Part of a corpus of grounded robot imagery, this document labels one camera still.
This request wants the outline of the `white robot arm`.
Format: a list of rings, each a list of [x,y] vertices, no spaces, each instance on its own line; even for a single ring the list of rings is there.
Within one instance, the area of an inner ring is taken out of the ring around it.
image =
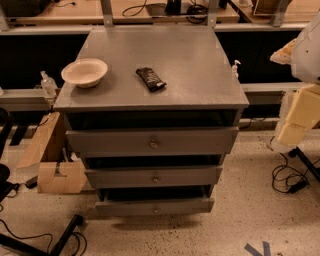
[[[305,85],[293,95],[277,140],[297,146],[320,121],[320,13],[298,35],[292,55],[291,73]]]

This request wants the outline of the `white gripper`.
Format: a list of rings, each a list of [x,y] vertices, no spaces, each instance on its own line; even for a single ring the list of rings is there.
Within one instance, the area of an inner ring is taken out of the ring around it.
[[[320,86],[306,84],[293,95],[288,114],[277,140],[286,146],[297,146],[320,122]]]

